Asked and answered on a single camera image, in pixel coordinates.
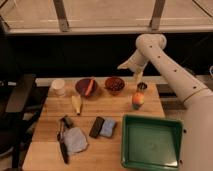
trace black chair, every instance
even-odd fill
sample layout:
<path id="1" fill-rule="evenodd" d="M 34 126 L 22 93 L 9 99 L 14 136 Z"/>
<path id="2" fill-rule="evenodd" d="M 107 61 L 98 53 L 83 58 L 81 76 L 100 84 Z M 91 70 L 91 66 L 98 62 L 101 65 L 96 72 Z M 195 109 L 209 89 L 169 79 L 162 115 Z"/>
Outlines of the black chair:
<path id="1" fill-rule="evenodd" d="M 32 74 L 21 76 L 16 86 L 3 84 L 7 82 L 0 87 L 6 90 L 0 100 L 0 154 L 12 147 L 12 168 L 18 168 L 20 144 L 26 141 L 28 128 L 38 120 L 48 89 L 45 93 L 39 92 Z M 34 115 L 29 120 L 23 120 L 24 113 L 29 110 Z"/>

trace yellow object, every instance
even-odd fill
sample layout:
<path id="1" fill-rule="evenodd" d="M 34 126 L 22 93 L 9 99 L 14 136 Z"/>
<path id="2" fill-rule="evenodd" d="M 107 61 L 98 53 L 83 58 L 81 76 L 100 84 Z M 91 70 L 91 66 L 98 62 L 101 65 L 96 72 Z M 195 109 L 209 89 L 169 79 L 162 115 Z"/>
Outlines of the yellow object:
<path id="1" fill-rule="evenodd" d="M 80 115 L 80 113 L 81 113 L 81 106 L 82 106 L 81 96 L 80 95 L 72 96 L 71 100 L 72 100 L 72 106 L 75 109 L 76 114 Z"/>

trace green tray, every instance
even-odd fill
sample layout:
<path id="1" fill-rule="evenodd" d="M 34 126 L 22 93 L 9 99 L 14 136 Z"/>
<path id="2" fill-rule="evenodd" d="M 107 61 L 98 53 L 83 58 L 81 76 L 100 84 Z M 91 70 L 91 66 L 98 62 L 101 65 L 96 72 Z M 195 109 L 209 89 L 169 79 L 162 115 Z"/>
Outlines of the green tray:
<path id="1" fill-rule="evenodd" d="M 180 121 L 124 115 L 121 163 L 145 171 L 177 171 L 182 137 Z"/>

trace small bowl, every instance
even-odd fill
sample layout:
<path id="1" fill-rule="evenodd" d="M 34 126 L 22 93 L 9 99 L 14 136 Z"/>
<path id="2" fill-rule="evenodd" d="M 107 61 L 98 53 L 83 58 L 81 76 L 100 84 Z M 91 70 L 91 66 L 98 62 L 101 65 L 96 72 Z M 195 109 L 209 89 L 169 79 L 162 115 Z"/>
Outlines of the small bowl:
<path id="1" fill-rule="evenodd" d="M 93 84 L 92 84 L 92 88 L 91 90 L 89 91 L 88 94 L 86 94 L 86 91 L 89 87 L 89 84 L 90 84 L 90 81 L 92 79 L 91 78 L 83 78 L 81 80 L 79 80 L 76 84 L 75 84 L 75 89 L 76 91 L 83 97 L 90 97 L 92 96 L 95 91 L 97 90 L 98 88 L 98 83 L 93 79 Z"/>
<path id="2" fill-rule="evenodd" d="M 105 81 L 105 88 L 111 95 L 118 95 L 125 87 L 125 82 L 120 77 L 109 77 Z"/>

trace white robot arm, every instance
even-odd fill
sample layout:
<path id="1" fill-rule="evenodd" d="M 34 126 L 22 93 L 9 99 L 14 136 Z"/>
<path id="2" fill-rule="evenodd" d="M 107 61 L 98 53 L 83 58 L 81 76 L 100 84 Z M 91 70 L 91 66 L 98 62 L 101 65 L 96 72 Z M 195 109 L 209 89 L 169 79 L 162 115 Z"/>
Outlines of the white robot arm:
<path id="1" fill-rule="evenodd" d="M 213 169 L 213 92 L 163 52 L 162 34 L 143 34 L 137 50 L 118 69 L 129 68 L 141 74 L 148 61 L 156 67 L 187 108 L 180 159 L 180 171 Z"/>

